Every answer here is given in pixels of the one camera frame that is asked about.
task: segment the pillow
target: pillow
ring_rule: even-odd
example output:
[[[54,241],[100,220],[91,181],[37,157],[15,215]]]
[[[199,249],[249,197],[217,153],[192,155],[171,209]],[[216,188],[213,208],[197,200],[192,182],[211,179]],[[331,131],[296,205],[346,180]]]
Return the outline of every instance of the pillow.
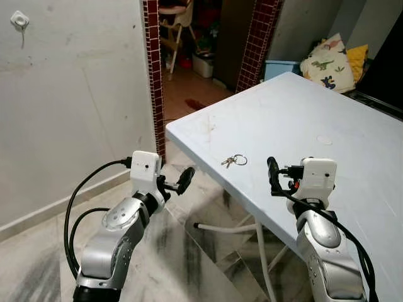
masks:
[[[347,58],[351,67],[351,71],[353,71],[354,83],[357,83],[363,75],[364,63],[367,53],[368,45],[362,45],[347,50]]]
[[[303,76],[337,92],[355,88],[354,76],[348,63],[340,34],[316,46],[300,64]]]

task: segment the white baseboard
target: white baseboard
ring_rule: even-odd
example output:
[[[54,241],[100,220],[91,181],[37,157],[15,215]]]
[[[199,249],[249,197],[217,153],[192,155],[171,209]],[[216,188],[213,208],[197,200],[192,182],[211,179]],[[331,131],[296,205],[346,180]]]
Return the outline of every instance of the white baseboard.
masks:
[[[128,181],[130,179],[129,174],[130,170],[125,170],[121,173],[105,179],[104,181],[98,182],[82,191],[79,191],[74,200],[74,204],[80,204],[86,200],[91,199],[92,197],[101,194],[102,192],[105,192],[125,181]],[[6,225],[0,226],[0,242],[64,212],[67,208],[69,200],[70,196],[56,201],[55,203],[45,206],[39,210],[36,210],[35,212],[32,212],[26,216],[18,218],[17,220],[12,221]]]

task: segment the white container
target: white container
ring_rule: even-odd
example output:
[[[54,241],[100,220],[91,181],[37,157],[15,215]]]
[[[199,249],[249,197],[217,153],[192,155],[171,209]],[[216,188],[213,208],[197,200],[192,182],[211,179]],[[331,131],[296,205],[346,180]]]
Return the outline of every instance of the white container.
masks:
[[[213,60],[201,59],[195,54],[192,55],[193,70],[202,77],[213,76]]]

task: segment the keys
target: keys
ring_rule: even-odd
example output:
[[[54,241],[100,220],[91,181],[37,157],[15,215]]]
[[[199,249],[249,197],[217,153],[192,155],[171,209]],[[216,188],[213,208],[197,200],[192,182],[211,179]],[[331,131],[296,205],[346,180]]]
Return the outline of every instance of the keys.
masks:
[[[232,163],[235,163],[235,165],[246,165],[247,158],[242,154],[235,154],[234,156],[228,157],[225,161],[221,163],[221,165],[227,165],[228,169]]]
[[[235,158],[232,156],[232,157],[228,157],[225,161],[223,161],[222,163],[221,163],[221,165],[227,165],[227,169],[229,168],[229,165],[231,165],[233,162],[236,162],[236,160],[235,160]]]

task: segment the doorframe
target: doorframe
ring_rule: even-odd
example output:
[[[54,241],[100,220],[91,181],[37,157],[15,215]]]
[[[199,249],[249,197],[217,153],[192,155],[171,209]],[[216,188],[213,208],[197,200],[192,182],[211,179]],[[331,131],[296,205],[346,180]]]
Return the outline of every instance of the doorframe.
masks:
[[[158,0],[142,0],[142,3],[156,151],[165,161],[165,93],[161,74]],[[273,40],[282,4],[283,0],[255,0],[236,93],[258,84],[260,71]]]

